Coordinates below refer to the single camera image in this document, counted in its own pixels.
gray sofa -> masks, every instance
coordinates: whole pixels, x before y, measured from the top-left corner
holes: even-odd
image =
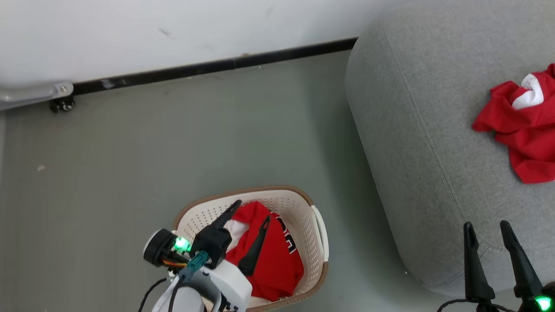
[[[524,185],[507,148],[471,124],[507,80],[555,63],[554,0],[434,0],[397,7],[357,41],[347,97],[393,237],[432,291],[464,294],[462,226],[486,277],[514,286],[508,220],[542,282],[555,280],[555,184]]]

white fabric patch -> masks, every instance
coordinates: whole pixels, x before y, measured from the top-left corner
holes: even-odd
[[[538,78],[532,74],[524,77],[521,87],[528,89],[523,95],[516,98],[513,102],[515,109],[523,109],[525,107],[535,106],[543,103],[543,91],[539,85]]]
[[[249,225],[243,222],[229,220],[225,223],[224,229],[229,231],[231,234],[231,244],[229,244],[228,250],[232,250],[239,244],[239,239],[245,232],[249,229]]]

red garment on sofa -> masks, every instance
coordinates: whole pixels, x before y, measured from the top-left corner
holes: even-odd
[[[472,129],[496,132],[495,140],[509,147],[511,165],[524,183],[550,182],[555,180],[555,64],[531,75],[534,90],[511,81],[491,89],[491,100]],[[517,109],[517,102],[525,107]]]
[[[238,265],[253,244],[262,223],[271,216],[266,239],[253,276],[247,279],[253,285],[252,296],[277,301],[292,296],[304,275],[304,266],[291,234],[276,213],[271,213],[260,202],[240,207],[233,220],[247,223],[249,230],[241,236],[237,247],[230,250],[225,259]]]

white perforated basket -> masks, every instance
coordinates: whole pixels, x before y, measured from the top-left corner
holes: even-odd
[[[326,226],[310,197],[296,187],[285,185],[243,189],[197,200],[185,207],[175,218],[176,234],[193,241],[203,227],[214,221],[238,199],[243,201],[243,205],[258,200],[271,211],[281,215],[295,239],[305,268],[305,274],[293,296],[273,303],[252,297],[248,311],[279,308],[304,300],[317,292],[327,275],[329,246]]]

floor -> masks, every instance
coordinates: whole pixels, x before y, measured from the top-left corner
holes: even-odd
[[[137,310],[164,276],[142,259],[151,233],[195,199],[267,184],[306,191],[330,239],[324,286],[282,311],[437,310],[446,298],[405,273],[389,231],[344,95],[348,56],[83,95],[70,113],[8,111],[0,310]]]

